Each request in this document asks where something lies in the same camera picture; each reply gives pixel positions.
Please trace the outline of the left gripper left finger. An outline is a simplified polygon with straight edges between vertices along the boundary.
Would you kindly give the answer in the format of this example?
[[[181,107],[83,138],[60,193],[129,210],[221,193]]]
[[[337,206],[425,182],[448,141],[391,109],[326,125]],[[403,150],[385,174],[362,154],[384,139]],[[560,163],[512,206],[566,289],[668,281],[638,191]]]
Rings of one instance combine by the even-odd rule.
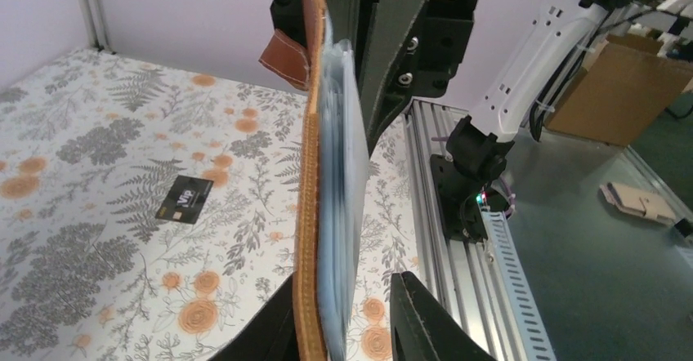
[[[211,361],[299,361],[293,317],[293,278],[288,277],[272,297]]]

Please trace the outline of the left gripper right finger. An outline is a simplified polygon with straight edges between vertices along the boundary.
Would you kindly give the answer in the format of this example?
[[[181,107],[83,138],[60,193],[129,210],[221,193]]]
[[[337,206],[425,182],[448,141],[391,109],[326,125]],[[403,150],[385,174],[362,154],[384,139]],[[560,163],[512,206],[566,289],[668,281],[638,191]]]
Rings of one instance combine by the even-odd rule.
[[[462,330],[416,275],[391,276],[392,358],[414,360],[492,360]]]

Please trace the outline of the brown leather card holder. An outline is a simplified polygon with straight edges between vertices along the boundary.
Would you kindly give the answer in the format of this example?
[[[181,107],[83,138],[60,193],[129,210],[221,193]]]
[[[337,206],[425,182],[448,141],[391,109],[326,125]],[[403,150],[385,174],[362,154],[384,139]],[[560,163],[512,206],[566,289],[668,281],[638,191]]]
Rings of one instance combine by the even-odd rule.
[[[344,360],[367,179],[351,19],[357,0],[273,0],[261,64],[307,94],[291,312],[301,360]]]

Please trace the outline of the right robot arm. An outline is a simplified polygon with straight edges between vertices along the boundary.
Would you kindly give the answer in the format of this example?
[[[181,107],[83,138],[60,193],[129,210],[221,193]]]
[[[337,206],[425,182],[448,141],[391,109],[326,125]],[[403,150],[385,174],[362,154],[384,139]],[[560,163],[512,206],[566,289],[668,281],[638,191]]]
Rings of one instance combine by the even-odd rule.
[[[275,28],[262,64],[313,92],[324,40],[355,50],[355,80],[369,148],[416,96],[437,98],[463,61],[478,0],[273,0]],[[521,45],[492,86],[445,138],[450,160],[430,159],[447,239],[487,236],[477,195],[497,180],[525,113],[555,82],[573,50],[633,0],[541,0]]]

